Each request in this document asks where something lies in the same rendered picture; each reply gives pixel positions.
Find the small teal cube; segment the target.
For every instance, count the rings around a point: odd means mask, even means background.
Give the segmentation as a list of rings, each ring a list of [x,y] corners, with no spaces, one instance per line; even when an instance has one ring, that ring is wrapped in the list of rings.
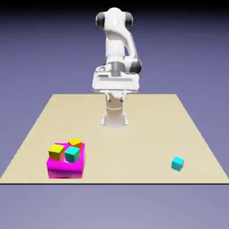
[[[80,149],[77,147],[70,146],[65,151],[65,161],[70,163],[76,163],[76,161],[80,158]]]

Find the small cyan cube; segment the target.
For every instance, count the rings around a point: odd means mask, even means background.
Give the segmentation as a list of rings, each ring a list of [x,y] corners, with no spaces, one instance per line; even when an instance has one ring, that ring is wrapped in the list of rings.
[[[181,171],[181,169],[183,168],[183,164],[184,164],[184,159],[182,159],[180,157],[175,157],[172,160],[171,168],[176,170],[176,171]]]

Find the small orange cube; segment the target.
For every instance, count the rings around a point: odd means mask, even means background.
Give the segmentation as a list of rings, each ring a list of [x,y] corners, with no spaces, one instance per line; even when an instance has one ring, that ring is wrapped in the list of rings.
[[[72,146],[72,147],[75,147],[75,148],[79,148],[80,150],[82,150],[83,143],[82,143],[82,141],[80,139],[75,137],[75,138],[70,139],[68,141],[68,145]]]

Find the large magenta box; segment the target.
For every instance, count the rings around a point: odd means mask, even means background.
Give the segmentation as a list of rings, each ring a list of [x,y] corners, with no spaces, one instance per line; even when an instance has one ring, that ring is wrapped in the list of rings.
[[[47,171],[49,178],[82,178],[85,166],[85,143],[82,144],[80,157],[76,163],[65,161],[47,160]]]

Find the small yellow cube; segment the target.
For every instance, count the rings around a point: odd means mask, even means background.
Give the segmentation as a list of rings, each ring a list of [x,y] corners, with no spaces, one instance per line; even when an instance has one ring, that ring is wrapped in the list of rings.
[[[48,150],[49,159],[53,161],[61,161],[64,157],[64,146],[59,144],[53,144]]]

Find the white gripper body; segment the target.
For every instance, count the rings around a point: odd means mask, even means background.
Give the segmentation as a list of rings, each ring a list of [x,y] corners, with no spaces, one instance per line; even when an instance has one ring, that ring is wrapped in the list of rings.
[[[140,87],[138,74],[120,73],[121,76],[112,76],[111,72],[95,72],[92,88],[95,91],[124,91],[136,93]]]

